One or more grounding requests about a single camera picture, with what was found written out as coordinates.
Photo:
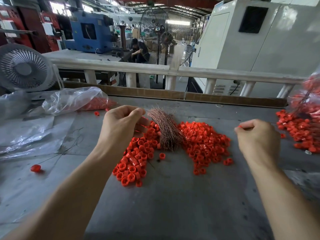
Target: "bag of red plastic rings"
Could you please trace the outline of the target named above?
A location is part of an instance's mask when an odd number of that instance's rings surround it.
[[[56,116],[79,110],[110,109],[115,104],[98,87],[64,88],[46,99],[42,108],[46,114]]]
[[[302,87],[288,98],[293,113],[320,120],[320,68],[302,83]]]

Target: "person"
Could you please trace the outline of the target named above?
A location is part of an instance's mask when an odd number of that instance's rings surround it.
[[[142,117],[144,114],[144,109],[128,105],[108,111],[89,156],[37,212],[3,240],[81,239],[114,165],[131,138],[146,133],[150,122]],[[240,126],[235,128],[239,148],[256,181],[274,238],[319,239],[318,216],[277,166],[279,133],[261,120],[242,122]]]
[[[133,53],[131,54],[130,62],[143,63],[149,61],[150,53],[144,42],[138,41],[138,39],[132,39],[131,50]]]

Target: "fan grille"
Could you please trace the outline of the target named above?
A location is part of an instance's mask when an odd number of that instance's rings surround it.
[[[48,61],[37,51],[18,44],[0,49],[0,79],[7,88],[41,91],[53,85]]]

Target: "white machine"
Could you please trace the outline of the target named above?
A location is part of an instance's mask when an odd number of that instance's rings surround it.
[[[234,0],[212,11],[192,67],[309,76],[320,63],[320,7]],[[206,78],[195,78],[204,91]],[[239,96],[244,82],[232,95]],[[216,81],[213,94],[236,84]],[[257,82],[250,97],[277,97],[282,84]]]

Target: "railing post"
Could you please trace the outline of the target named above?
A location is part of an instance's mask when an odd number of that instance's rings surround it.
[[[165,89],[166,90],[174,90],[176,88],[176,76],[166,76],[165,78]]]
[[[284,99],[288,97],[289,93],[292,91],[293,88],[294,88],[294,84],[284,84],[277,98]]]
[[[85,76],[85,80],[87,83],[95,84],[95,85],[98,84],[97,78],[96,78],[96,73],[94,72],[94,70],[84,69],[84,76]]]
[[[254,88],[254,85],[256,84],[255,81],[246,81],[243,89],[240,93],[240,96],[242,97],[248,97],[250,93],[252,92],[252,89]]]
[[[204,87],[204,94],[212,94],[214,91],[214,85],[216,85],[217,79],[214,78],[207,78],[207,81],[205,82]]]
[[[137,79],[136,79],[135,73],[126,72],[125,78],[127,80],[127,88],[136,88],[137,87]]]

